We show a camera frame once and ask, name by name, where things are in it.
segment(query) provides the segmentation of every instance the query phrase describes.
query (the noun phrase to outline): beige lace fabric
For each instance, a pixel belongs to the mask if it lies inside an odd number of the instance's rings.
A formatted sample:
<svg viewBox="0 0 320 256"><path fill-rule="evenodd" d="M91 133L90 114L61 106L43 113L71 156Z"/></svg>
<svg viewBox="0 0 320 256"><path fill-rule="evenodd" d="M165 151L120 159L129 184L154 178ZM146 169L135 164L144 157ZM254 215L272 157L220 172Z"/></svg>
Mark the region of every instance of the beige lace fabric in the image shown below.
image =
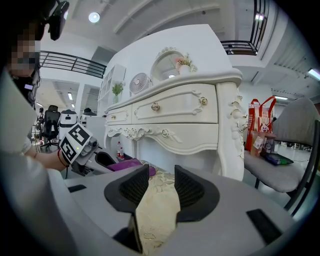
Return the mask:
<svg viewBox="0 0 320 256"><path fill-rule="evenodd" d="M175 189L175 175L149 164L156 174L149 179L140 204L136 209L139 236L144 255L153 255L176 228L176 215L180 211L178 194Z"/></svg>

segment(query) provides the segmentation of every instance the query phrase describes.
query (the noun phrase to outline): white wall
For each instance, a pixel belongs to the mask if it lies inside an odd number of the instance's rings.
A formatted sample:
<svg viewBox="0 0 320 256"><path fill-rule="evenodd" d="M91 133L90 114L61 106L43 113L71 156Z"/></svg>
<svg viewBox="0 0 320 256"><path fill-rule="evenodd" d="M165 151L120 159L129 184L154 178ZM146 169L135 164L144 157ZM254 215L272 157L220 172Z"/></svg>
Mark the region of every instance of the white wall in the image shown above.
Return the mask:
<svg viewBox="0 0 320 256"><path fill-rule="evenodd" d="M90 85L98 88L100 88L103 81L101 78L92 75L44 66L40 69L40 75L42 79L46 80L72 82L76 84Z"/></svg>
<svg viewBox="0 0 320 256"><path fill-rule="evenodd" d="M60 38L56 41L51 40L50 34L48 31L45 31L40 42L41 51L69 54L88 60L91 60L98 46L98 43L94 40L66 31L63 31Z"/></svg>
<svg viewBox="0 0 320 256"><path fill-rule="evenodd" d="M165 47L175 47L181 53L189 53L198 72L219 72L232 68L223 46L209 25L189 25L163 30L130 44L110 60L106 74L115 64L126 68L124 81L127 86L123 89L122 101L130 97L131 79L141 72L150 76L156 56ZM112 147L119 140L124 152L132 156L131 141L124 136L112 140ZM206 150L193 155L177 155L165 150L150 138L143 138L138 143L139 159L149 161L168 172L174 173L174 165L213 172L215 151Z"/></svg>
<svg viewBox="0 0 320 256"><path fill-rule="evenodd" d="M113 56L105 73L115 64L124 66L126 85L138 73L150 76L156 56L165 47L175 47L181 53L189 53L198 72L218 72L232 68L216 34L209 25L201 24L166 29L135 41ZM125 86L121 100L129 97L129 86Z"/></svg>

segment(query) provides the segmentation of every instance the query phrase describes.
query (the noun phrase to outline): shopping bag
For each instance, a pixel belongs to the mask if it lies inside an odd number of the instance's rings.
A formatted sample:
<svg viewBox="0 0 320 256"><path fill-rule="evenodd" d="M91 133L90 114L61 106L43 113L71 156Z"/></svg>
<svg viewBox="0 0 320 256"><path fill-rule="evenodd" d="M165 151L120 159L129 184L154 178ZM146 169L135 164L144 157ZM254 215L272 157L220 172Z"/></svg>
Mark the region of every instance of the shopping bag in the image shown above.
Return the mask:
<svg viewBox="0 0 320 256"><path fill-rule="evenodd" d="M265 106L269 101L272 101L270 107ZM273 122L273 108L276 104L275 96L269 97L262 104L254 98L249 104L249 120L248 120L248 133L246 137L245 149L251 151L253 132L262 132L272 134Z"/></svg>

